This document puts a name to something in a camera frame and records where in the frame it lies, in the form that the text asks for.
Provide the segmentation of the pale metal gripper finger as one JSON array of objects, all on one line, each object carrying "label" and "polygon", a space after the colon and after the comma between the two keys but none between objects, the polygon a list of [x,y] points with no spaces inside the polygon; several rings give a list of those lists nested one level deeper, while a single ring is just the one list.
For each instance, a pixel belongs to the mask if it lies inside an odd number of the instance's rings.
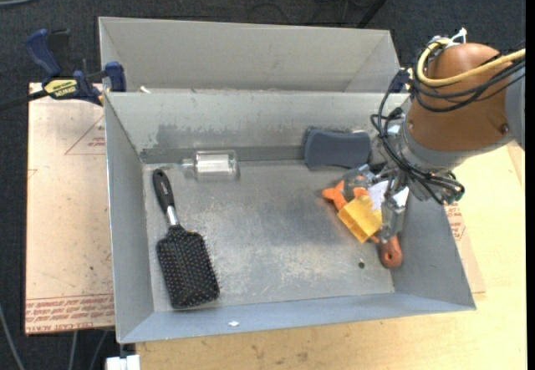
[{"label": "pale metal gripper finger", "polygon": [[343,182],[343,194],[354,195],[355,188],[367,190],[372,185],[372,171],[368,165],[350,169],[344,173]]},{"label": "pale metal gripper finger", "polygon": [[385,201],[381,204],[381,216],[380,239],[388,241],[403,229],[405,207],[394,201]]}]

